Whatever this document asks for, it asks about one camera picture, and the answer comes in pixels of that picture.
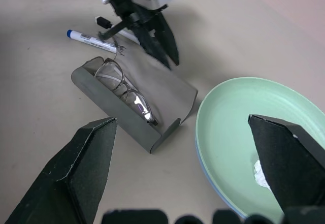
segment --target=table surface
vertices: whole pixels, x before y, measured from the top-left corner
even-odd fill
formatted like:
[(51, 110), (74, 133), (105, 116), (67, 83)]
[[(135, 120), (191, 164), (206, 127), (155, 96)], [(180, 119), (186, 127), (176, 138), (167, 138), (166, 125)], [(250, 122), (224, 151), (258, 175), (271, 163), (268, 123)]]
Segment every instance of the table surface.
[[(72, 71), (109, 54), (66, 37), (95, 35), (96, 16), (117, 23), (100, 0), (0, 0), (0, 222), (76, 130), (107, 117), (71, 81)], [(198, 101), (229, 78), (283, 83), (325, 109), (325, 49), (262, 0), (174, 0), (164, 11), (181, 65), (175, 73)], [(154, 153), (117, 130), (95, 223), (113, 208), (160, 208), (170, 222), (192, 213), (205, 223), (227, 208), (206, 179), (194, 145), (196, 112)]]

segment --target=marker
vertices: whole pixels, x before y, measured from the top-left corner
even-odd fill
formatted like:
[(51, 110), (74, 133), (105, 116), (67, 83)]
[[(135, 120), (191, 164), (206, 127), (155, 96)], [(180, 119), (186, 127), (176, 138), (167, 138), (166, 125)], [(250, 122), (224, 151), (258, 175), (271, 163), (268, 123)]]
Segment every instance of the marker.
[(91, 36), (88, 36), (88, 35), (85, 35), (85, 34), (77, 32), (77, 31), (70, 30), (70, 29), (67, 32), (67, 36), (73, 40), (77, 40), (77, 41), (86, 43), (88, 45), (92, 45), (94, 47), (98, 47), (103, 50), (107, 50), (109, 52), (116, 54), (116, 47), (114, 44), (102, 42), (99, 39), (96, 39), (94, 37), (91, 37)]

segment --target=light green plate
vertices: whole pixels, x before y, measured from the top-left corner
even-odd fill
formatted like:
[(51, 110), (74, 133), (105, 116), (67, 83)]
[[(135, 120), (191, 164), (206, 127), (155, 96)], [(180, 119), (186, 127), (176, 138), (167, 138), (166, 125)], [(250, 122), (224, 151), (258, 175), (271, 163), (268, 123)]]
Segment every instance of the light green plate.
[(250, 77), (216, 86), (200, 106), (196, 124), (198, 156), (215, 190), (241, 216), (258, 213), (278, 223), (280, 206), (274, 195), (254, 179), (258, 154), (247, 123), (249, 114), (299, 124), (323, 148), (325, 115), (294, 90)]

